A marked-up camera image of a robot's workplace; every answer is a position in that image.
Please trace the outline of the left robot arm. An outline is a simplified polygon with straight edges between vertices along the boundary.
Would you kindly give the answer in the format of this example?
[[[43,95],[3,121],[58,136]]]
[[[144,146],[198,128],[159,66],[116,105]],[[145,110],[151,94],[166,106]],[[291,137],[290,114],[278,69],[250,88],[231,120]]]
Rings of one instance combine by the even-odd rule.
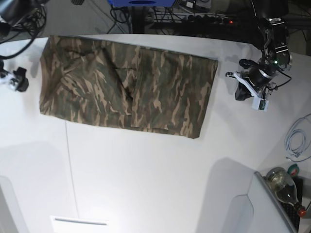
[[[285,72],[291,68],[292,55],[287,47],[288,29],[283,17],[288,14],[286,0],[252,0],[254,15],[261,35],[256,47],[262,57],[257,61],[239,60],[242,79],[235,92],[237,101],[258,96],[262,99],[268,93],[278,90],[292,80]]]

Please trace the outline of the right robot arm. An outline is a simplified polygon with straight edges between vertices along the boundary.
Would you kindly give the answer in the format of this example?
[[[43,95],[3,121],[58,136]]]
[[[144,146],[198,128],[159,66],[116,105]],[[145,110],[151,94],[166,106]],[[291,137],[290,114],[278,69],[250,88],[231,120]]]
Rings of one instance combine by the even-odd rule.
[[[12,41],[22,33],[30,41],[12,55],[0,56],[0,83],[13,91],[25,92],[29,87],[27,69],[18,67],[10,72],[4,69],[4,61],[22,54],[44,31],[47,23],[47,0],[2,0],[0,2],[0,43]]]

